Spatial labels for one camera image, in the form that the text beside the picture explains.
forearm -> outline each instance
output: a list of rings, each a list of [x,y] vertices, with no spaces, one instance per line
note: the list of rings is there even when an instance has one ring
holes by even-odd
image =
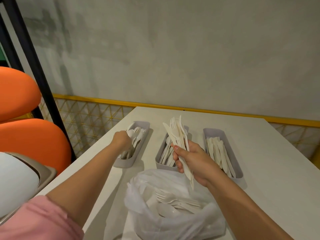
[[[121,153],[121,146],[111,143],[70,178],[51,190],[47,197],[83,227],[115,159]]]
[[[236,183],[219,167],[208,173],[208,189],[217,201],[228,225],[238,240],[290,239]]]

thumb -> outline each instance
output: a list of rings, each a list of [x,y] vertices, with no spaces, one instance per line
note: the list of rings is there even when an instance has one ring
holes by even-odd
[[[179,146],[177,146],[177,145],[175,145],[175,146],[173,147],[173,150],[174,150],[174,152],[175,152],[178,156],[181,156],[181,157],[183,157],[184,159],[188,159],[188,155],[189,155],[190,152],[182,149],[181,147],[179,147]]]

hand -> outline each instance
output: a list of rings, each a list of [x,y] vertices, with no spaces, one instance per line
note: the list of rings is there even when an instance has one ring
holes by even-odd
[[[119,147],[122,152],[131,148],[131,138],[128,136],[125,130],[114,133],[111,144]]]
[[[185,159],[187,165],[193,171],[195,180],[197,180],[201,185],[207,187],[209,183],[207,180],[207,175],[210,174],[211,170],[217,168],[218,165],[197,143],[188,140],[188,144],[190,152],[177,145],[171,144],[174,150],[173,159],[176,162],[178,171],[180,173],[184,173],[182,163],[178,158],[179,155]]]

person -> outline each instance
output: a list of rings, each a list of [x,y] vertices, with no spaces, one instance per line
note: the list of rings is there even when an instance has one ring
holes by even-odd
[[[292,240],[198,144],[189,141],[190,152],[171,146],[178,171],[184,172],[178,158],[181,156],[194,172],[194,178],[212,193],[238,240]],[[114,161],[130,147],[131,139],[126,131],[116,132],[112,142],[70,178],[46,196],[34,197],[23,204],[16,214],[0,226],[0,239],[82,239],[82,227]]]

black metal frame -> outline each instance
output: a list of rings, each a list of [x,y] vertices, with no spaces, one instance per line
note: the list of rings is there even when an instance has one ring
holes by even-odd
[[[42,97],[43,97],[44,102],[48,108],[50,115],[51,115],[52,121],[66,135],[66,138],[67,138],[67,140],[70,144],[70,148],[71,148],[71,161],[74,162],[76,160],[76,155],[75,155],[74,150],[72,148],[72,145],[70,143],[66,128],[64,127],[64,124],[61,119],[57,105],[54,101],[54,97],[52,95],[51,89],[50,89],[49,84],[47,82],[47,79],[45,77],[45,73],[43,72],[40,61],[38,59],[36,50],[33,46],[32,40],[31,40],[30,35],[28,33],[26,24],[23,21],[18,4],[17,4],[16,0],[0,0],[0,2],[2,2],[4,4],[4,7],[7,11],[7,14],[9,16],[11,23],[12,23],[14,31],[16,32],[16,34],[18,36],[18,40],[19,40],[20,45],[22,47],[22,50],[26,56],[26,59],[30,65],[30,68],[31,68],[32,73],[35,78],[35,81],[37,82],[38,87],[41,91]],[[0,39],[1,39],[0,42],[1,43],[4,42],[4,43],[2,43],[2,46],[3,46],[4,52],[9,60],[11,67],[14,69],[23,71],[18,54],[17,54],[17,52],[14,48],[14,45],[10,39],[10,35],[8,33],[8,30],[5,26],[5,23],[2,19],[2,17],[0,18],[0,29],[1,29],[0,30]],[[39,108],[33,112],[36,117],[38,117],[40,115],[42,116]]]

